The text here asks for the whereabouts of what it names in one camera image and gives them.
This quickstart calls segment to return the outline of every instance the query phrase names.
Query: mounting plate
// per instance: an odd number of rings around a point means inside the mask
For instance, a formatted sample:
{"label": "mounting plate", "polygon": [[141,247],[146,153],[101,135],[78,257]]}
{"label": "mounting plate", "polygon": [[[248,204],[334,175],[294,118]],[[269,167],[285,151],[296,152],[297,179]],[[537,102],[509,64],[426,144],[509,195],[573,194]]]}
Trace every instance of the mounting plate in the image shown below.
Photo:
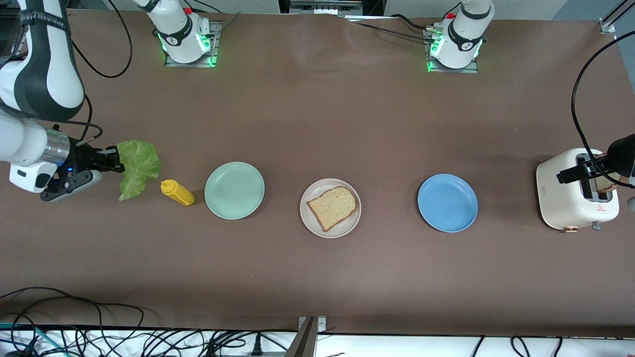
{"label": "mounting plate", "polygon": [[[434,39],[431,31],[424,30],[424,37],[427,39]],[[476,64],[476,58],[473,58],[467,67],[454,69],[449,68],[441,64],[438,59],[433,57],[430,52],[432,51],[432,43],[426,41],[425,43],[425,55],[428,63],[428,72],[447,72],[447,73],[478,73],[478,66]]]}
{"label": "mounting plate", "polygon": [[166,67],[199,67],[208,68],[216,67],[216,61],[218,58],[218,46],[220,45],[220,31],[223,28],[223,21],[210,21],[210,50],[205,53],[198,60],[182,64],[174,61],[167,53],[165,54],[165,66]]}

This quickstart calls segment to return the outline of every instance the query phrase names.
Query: bread slice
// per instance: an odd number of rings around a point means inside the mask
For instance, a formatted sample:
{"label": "bread slice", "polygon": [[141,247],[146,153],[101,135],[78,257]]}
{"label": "bread slice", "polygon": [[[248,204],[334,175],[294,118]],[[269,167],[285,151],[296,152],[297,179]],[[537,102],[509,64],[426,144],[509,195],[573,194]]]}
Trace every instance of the bread slice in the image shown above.
{"label": "bread slice", "polygon": [[[615,180],[620,180],[620,174],[617,172],[611,172],[608,174],[610,177],[612,177]],[[596,181],[596,189],[598,191],[598,193],[607,193],[610,191],[613,191],[614,189],[617,188],[617,185],[614,184],[613,182],[610,182],[606,177],[604,176],[598,176],[595,178]]]}
{"label": "bread slice", "polygon": [[334,187],[307,202],[317,221],[328,232],[357,211],[357,200],[346,187]]}

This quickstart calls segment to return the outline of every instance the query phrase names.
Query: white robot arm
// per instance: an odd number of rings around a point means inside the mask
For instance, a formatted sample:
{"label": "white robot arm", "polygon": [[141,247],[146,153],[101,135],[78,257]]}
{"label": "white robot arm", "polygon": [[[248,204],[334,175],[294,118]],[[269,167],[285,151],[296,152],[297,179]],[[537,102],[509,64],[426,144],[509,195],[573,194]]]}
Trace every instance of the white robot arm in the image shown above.
{"label": "white robot arm", "polygon": [[42,192],[69,155],[70,141],[32,119],[68,121],[82,106],[84,87],[61,1],[18,3],[29,52],[0,68],[0,160],[11,163],[12,183]]}
{"label": "white robot arm", "polygon": [[456,17],[434,24],[439,30],[431,56],[448,68],[467,67],[478,56],[494,12],[492,0],[463,0]]}
{"label": "white robot arm", "polygon": [[[147,11],[175,61],[192,62],[209,50],[199,37],[209,21],[186,14],[178,0],[134,1]],[[123,172],[124,167],[116,147],[94,149],[34,121],[68,122],[84,102],[84,87],[64,2],[18,3],[29,51],[0,67],[0,161],[11,163],[12,183],[44,201],[58,201],[96,184],[100,172]]]}
{"label": "white robot arm", "polygon": [[210,34],[210,21],[184,11],[178,0],[133,0],[145,11],[159,31],[163,49],[179,63],[187,64],[210,51],[209,41],[201,38]]}

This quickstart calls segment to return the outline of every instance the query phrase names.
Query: brown tablecloth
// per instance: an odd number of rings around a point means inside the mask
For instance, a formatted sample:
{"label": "brown tablecloth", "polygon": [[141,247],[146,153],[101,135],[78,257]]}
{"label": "brown tablecloth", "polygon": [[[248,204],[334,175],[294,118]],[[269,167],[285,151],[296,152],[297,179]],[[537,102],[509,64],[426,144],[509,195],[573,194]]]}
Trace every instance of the brown tablecloth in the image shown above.
{"label": "brown tablecloth", "polygon": [[[296,328],[297,316],[318,314],[334,332],[632,335],[635,215],[625,201],[635,192],[619,190],[622,213],[601,232],[571,235],[541,221],[535,194],[536,166],[580,147],[573,82],[612,39],[593,22],[494,21],[480,73],[458,75],[426,72],[416,40],[330,15],[239,15],[222,34],[218,67],[166,68],[147,16],[124,16],[134,42],[124,76],[98,77],[78,59],[105,130],[94,146],[152,142],[159,180],[119,202],[121,176],[107,173],[46,204],[5,178],[3,292],[46,285],[141,305],[155,312],[149,326]],[[70,22],[96,67],[125,64],[113,12],[73,11]],[[417,34],[401,20],[373,24]],[[633,99],[612,48],[578,91],[593,147],[633,132]],[[222,220],[204,202],[206,179],[230,161],[265,180],[247,219]],[[437,173],[478,195],[468,230],[441,233],[421,218],[418,187]],[[340,239],[311,234],[298,212],[304,189],[328,177],[352,184],[363,205]],[[165,198],[163,179],[192,189],[197,203]],[[36,321],[97,323],[75,308],[43,306]],[[135,323],[112,314],[104,323]]]}

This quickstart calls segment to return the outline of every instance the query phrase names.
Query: wire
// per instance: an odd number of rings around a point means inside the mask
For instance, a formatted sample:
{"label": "wire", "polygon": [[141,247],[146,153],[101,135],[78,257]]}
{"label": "wire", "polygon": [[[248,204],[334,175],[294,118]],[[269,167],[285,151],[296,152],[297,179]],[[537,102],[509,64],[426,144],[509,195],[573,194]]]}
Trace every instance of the wire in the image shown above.
{"label": "wire", "polygon": [[[18,324],[18,320],[20,319],[19,314],[17,313],[6,313],[2,316],[0,316],[0,318],[3,318],[5,316],[9,316],[9,315],[18,315],[18,317],[15,319],[15,321],[13,323],[11,323],[11,343],[13,343],[13,347],[15,347],[16,350],[18,351],[22,351],[20,350],[20,348],[18,348],[18,344],[17,342],[15,342],[15,336],[13,335],[13,331],[16,327],[16,325]],[[29,342],[30,346],[35,346],[36,342],[37,342],[37,326],[36,324],[33,322],[33,320],[31,320],[28,316],[22,316],[23,319],[27,320],[31,326],[31,328],[33,329],[33,337],[31,338],[31,341]]]}
{"label": "wire", "polygon": [[36,355],[36,357],[38,356],[36,349],[31,345],[23,344],[21,342],[9,341],[5,339],[0,339],[0,342],[6,343],[6,344],[13,344],[14,346],[15,345],[22,346],[26,349],[30,349]]}
{"label": "wire", "polygon": [[373,6],[372,9],[370,9],[370,11],[368,12],[368,15],[371,15],[373,13],[373,11],[375,11],[375,9],[377,8],[377,5],[379,5],[379,3],[381,3],[383,0],[377,0],[377,2],[375,3],[375,5]]}
{"label": "wire", "polygon": [[86,134],[88,133],[88,128],[90,127],[89,124],[93,120],[93,104],[90,102],[90,98],[88,98],[86,94],[84,94],[84,99],[88,104],[88,119],[86,120],[86,127],[84,128],[84,132],[82,133],[81,138],[79,138],[79,141],[84,141]]}
{"label": "wire", "polygon": [[[515,341],[516,339],[520,340],[520,343],[522,343],[522,344],[523,344],[523,347],[524,347],[525,352],[527,353],[527,355],[523,355],[522,353],[520,353],[520,351],[518,351],[518,350],[516,349],[516,345],[514,344],[514,341]],[[520,357],[531,357],[531,356],[529,355],[529,349],[527,348],[527,345],[525,344],[525,342],[523,341],[523,339],[522,339],[521,337],[518,337],[518,336],[513,336],[511,339],[509,339],[509,343],[512,345],[512,349],[514,350],[514,352],[516,352],[516,354],[517,354],[518,356],[520,356]]]}
{"label": "wire", "polygon": [[223,31],[225,30],[225,28],[226,28],[227,26],[229,26],[229,24],[231,24],[231,23],[232,23],[232,21],[234,21],[234,19],[235,19],[235,18],[236,18],[239,14],[240,14],[240,11],[239,11],[239,12],[237,12],[237,13],[235,13],[235,14],[234,14],[234,16],[232,16],[232,18],[230,18],[230,19],[229,19],[229,21],[228,21],[225,25],[223,25],[223,27],[221,27],[221,28],[220,28],[220,30],[218,30],[218,32],[216,33],[216,36],[220,35],[220,33],[221,33],[221,32],[223,32]]}
{"label": "wire", "polygon": [[273,343],[273,344],[277,345],[277,346],[278,346],[278,347],[280,347],[281,349],[284,349],[285,351],[288,351],[288,350],[289,350],[287,347],[284,347],[284,346],[283,346],[280,342],[275,341],[274,339],[272,339],[272,338],[271,338],[271,337],[269,337],[269,336],[266,336],[264,333],[261,333],[260,335],[262,336],[262,338],[263,338],[263,339],[265,339],[265,340],[269,340],[269,342],[271,342],[271,343]]}
{"label": "wire", "polygon": [[552,357],[558,357],[558,352],[560,352],[560,347],[562,347],[562,336],[558,336],[558,344],[556,346],[556,350]]}
{"label": "wire", "polygon": [[214,9],[214,11],[216,11],[216,12],[218,12],[218,13],[223,13],[223,11],[220,11],[219,9],[215,8],[214,6],[212,6],[212,5],[208,5],[208,4],[206,4],[206,3],[204,3],[204,2],[202,2],[202,1],[200,1],[200,0],[192,0],[192,1],[194,1],[195,3],[199,3],[199,4],[201,4],[201,5],[205,5],[205,6],[209,7],[209,8],[211,8],[211,9]]}
{"label": "wire", "polygon": [[589,66],[591,65],[591,62],[593,62],[593,60],[595,60],[602,52],[604,52],[607,48],[613,46],[614,44],[620,42],[621,40],[631,37],[635,35],[635,31],[630,31],[627,34],[621,35],[620,37],[614,39],[613,41],[607,43],[606,45],[604,45],[602,48],[600,48],[597,52],[595,52],[593,54],[593,56],[591,56],[588,61],[584,64],[584,66],[582,67],[582,70],[580,70],[580,74],[578,74],[578,78],[575,80],[575,84],[573,85],[573,91],[571,92],[571,116],[573,118],[573,124],[575,125],[575,129],[578,131],[578,134],[580,135],[580,139],[582,140],[582,144],[584,145],[584,148],[587,150],[587,154],[589,155],[589,158],[591,159],[591,163],[593,163],[593,166],[595,168],[597,168],[604,177],[606,177],[606,179],[608,179],[610,182],[613,182],[616,185],[619,186],[623,186],[623,187],[628,187],[631,189],[635,189],[635,186],[631,185],[631,184],[625,184],[623,182],[620,182],[618,180],[615,180],[613,177],[610,177],[609,175],[606,174],[606,172],[604,171],[604,169],[602,169],[602,167],[600,167],[598,165],[598,162],[595,159],[595,155],[593,155],[593,153],[591,152],[591,148],[589,147],[589,143],[587,142],[586,137],[584,136],[584,132],[582,131],[582,128],[580,127],[580,123],[578,122],[578,116],[576,115],[575,112],[575,96],[578,92],[578,86],[580,85],[580,80],[582,79],[582,76],[584,75],[584,72],[586,72],[587,68],[589,68]]}
{"label": "wire", "polygon": [[[68,123],[72,123],[72,124],[73,123],[79,123],[81,125],[85,125],[86,124],[86,123],[81,123],[81,122],[68,122]],[[76,296],[73,296],[73,295],[63,291],[63,290],[56,289],[56,288],[49,288],[49,287],[46,287],[46,286],[31,286],[31,287],[28,287],[28,288],[22,288],[22,289],[15,290],[13,292],[10,292],[10,293],[2,295],[2,296],[0,296],[0,299],[4,299],[6,297],[9,297],[9,296],[12,296],[12,295],[16,295],[16,294],[25,292],[27,290],[50,290],[50,291],[54,291],[54,292],[59,293],[61,296],[48,297],[48,298],[45,298],[45,299],[41,299],[41,300],[38,300],[38,301],[32,303],[31,305],[27,306],[20,313],[16,314],[17,317],[15,318],[15,320],[13,322],[13,326],[15,326],[15,324],[18,322],[18,320],[20,318],[27,318],[28,319],[28,317],[26,315],[27,311],[29,311],[33,307],[35,307],[37,305],[40,305],[40,304],[42,304],[43,302],[46,302],[46,301],[51,301],[51,300],[56,300],[56,299],[71,299],[71,300],[76,300],[76,301],[88,303],[88,304],[92,305],[97,310],[98,317],[99,317],[99,330],[101,332],[102,337],[104,338],[104,342],[110,348],[109,352],[107,352],[105,354],[100,353],[100,356],[103,356],[103,357],[108,357],[108,355],[110,355],[110,353],[114,353],[114,354],[118,355],[119,357],[123,357],[121,354],[119,354],[116,351],[117,347],[119,347],[127,338],[130,338],[130,337],[132,337],[132,335],[135,334],[135,332],[139,329],[139,327],[143,323],[144,316],[145,316],[144,309],[142,307],[138,307],[138,306],[134,306],[134,305],[128,305],[128,304],[119,304],[119,303],[104,303],[104,302],[97,303],[97,302],[94,302],[94,301],[92,301],[90,299],[86,299],[84,297],[76,297]],[[126,308],[129,308],[129,309],[137,310],[141,314],[139,322],[137,323],[136,327],[132,330],[132,332],[129,334],[129,336],[125,340],[122,340],[120,343],[116,344],[114,347],[108,342],[108,339],[107,339],[107,337],[105,335],[103,317],[102,317],[102,311],[101,311],[101,308],[108,308],[109,306],[126,307]],[[84,337],[84,340],[88,340],[83,333],[81,333],[81,334]],[[13,329],[11,329],[11,339],[13,341]],[[79,342],[78,342],[79,341],[79,337],[77,337],[77,332],[76,332],[76,341],[77,341],[77,344],[79,345]],[[81,349],[78,348],[78,351],[80,352],[80,354],[83,354]]]}
{"label": "wire", "polygon": [[483,340],[485,340],[485,336],[484,335],[482,335],[481,338],[476,343],[476,347],[474,348],[474,351],[472,352],[472,356],[471,357],[476,357],[476,354],[478,353],[478,349],[479,349],[479,347],[481,347],[481,344],[483,343]]}
{"label": "wire", "polygon": [[99,132],[97,134],[95,134],[94,136],[92,136],[92,140],[95,140],[96,138],[102,136],[102,134],[104,133],[104,129],[102,129],[101,126],[97,125],[97,124],[93,124],[93,123],[85,123],[83,121],[73,121],[73,120],[69,120],[67,122],[65,122],[64,124],[73,124],[73,125],[84,125],[85,127],[91,127],[91,128],[95,128],[97,129]]}
{"label": "wire", "polygon": [[454,10],[455,8],[458,8],[459,6],[461,6],[461,2],[459,1],[458,4],[456,4],[452,9],[449,9],[448,12],[446,12],[445,14],[443,14],[443,18],[445,18],[446,16],[448,16],[449,13],[452,12],[452,10]]}
{"label": "wire", "polygon": [[413,38],[413,39],[418,39],[420,41],[432,40],[432,39],[427,39],[427,38],[424,38],[424,37],[419,37],[419,36],[414,36],[414,35],[410,35],[410,34],[405,34],[403,32],[398,32],[398,31],[393,31],[393,30],[389,30],[389,29],[384,29],[383,27],[377,27],[377,26],[368,25],[368,24],[361,24],[359,22],[356,22],[355,24],[358,24],[360,26],[370,27],[371,29],[384,31],[384,32],[388,32],[388,33],[399,35],[399,36],[404,36],[404,37],[410,37],[410,38]]}
{"label": "wire", "polygon": [[115,6],[115,4],[112,3],[112,0],[108,0],[108,2],[110,3],[112,8],[117,13],[117,16],[119,17],[119,20],[121,21],[121,24],[123,25],[123,29],[126,31],[126,37],[128,38],[128,44],[130,46],[130,55],[128,56],[128,63],[126,64],[126,67],[124,67],[124,69],[121,70],[121,72],[119,72],[117,74],[113,74],[113,75],[104,74],[101,71],[99,71],[97,68],[95,68],[95,66],[93,66],[93,64],[90,63],[88,58],[86,58],[86,56],[84,56],[84,53],[82,53],[82,51],[79,49],[79,47],[77,47],[77,45],[75,44],[75,41],[73,41],[73,40],[71,40],[71,41],[73,43],[73,47],[75,48],[75,50],[77,51],[79,56],[84,60],[84,62],[86,62],[88,67],[90,67],[93,71],[95,71],[95,73],[99,74],[100,76],[102,76],[104,78],[117,78],[117,77],[121,77],[124,73],[126,73],[128,68],[130,68],[130,64],[132,63],[132,38],[130,37],[130,31],[128,30],[128,26],[126,25],[126,22],[123,20],[123,17],[121,16],[121,13],[117,9],[117,6]]}
{"label": "wire", "polygon": [[409,18],[405,17],[404,15],[402,15],[402,14],[400,14],[400,13],[395,13],[395,14],[392,14],[392,15],[391,15],[391,17],[398,17],[398,18],[401,18],[401,19],[403,19],[405,22],[407,22],[407,23],[408,23],[408,25],[410,25],[410,26],[412,26],[412,27],[414,27],[414,28],[416,28],[416,29],[425,30],[425,26],[421,26],[421,25],[417,25],[417,24],[415,24],[414,22],[410,21],[410,19],[409,19]]}

